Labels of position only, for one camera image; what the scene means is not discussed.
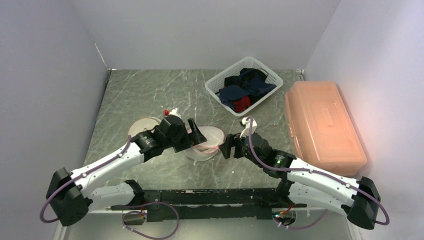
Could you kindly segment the red bra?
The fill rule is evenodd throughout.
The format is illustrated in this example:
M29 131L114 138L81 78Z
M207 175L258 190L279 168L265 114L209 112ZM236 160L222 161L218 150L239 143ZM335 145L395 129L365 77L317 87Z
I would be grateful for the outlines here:
M238 100L233 101L232 104L234 112L242 113L251 106L251 100L249 96L244 96Z

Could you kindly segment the white mesh laundry bag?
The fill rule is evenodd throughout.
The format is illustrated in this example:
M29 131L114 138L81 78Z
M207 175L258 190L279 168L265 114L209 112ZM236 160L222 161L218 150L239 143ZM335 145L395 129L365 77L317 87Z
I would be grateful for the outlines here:
M155 126L159 125L161 120L157 117L148 116L136 120L129 128L128 135L135 136L136 134L148 130L153 130Z

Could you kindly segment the navy blue bra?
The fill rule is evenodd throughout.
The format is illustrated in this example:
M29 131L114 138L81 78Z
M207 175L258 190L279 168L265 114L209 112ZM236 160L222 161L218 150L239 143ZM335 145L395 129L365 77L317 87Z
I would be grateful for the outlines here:
M267 77L262 69L243 68L239 75L226 77L224 87L215 94L223 105L241 113L277 87L266 83Z

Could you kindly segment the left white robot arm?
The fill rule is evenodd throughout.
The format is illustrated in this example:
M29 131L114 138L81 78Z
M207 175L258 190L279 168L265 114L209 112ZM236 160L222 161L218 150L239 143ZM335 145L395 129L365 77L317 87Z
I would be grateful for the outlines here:
M188 119L188 124L190 129L180 116L170 114L153 129L128 135L125 145L94 163L71 171L57 170L40 212L41 221L49 222L44 217L47 206L56 214L54 220L65 227L77 223L87 213L105 207L139 209L145 203L145 192L137 181L126 180L107 187L103 184L125 170L160 156L166 149L172 148L178 153L205 143L207 138L193 118Z

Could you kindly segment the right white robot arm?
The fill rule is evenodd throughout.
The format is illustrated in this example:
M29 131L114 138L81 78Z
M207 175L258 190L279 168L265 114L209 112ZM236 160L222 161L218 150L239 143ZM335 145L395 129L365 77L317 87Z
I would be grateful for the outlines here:
M228 134L219 150L225 159L246 158L272 178L279 179L276 203L287 208L305 204L345 216L349 222L366 230L374 229L381 197L374 182L340 176L311 165L286 151L272 148L259 134Z

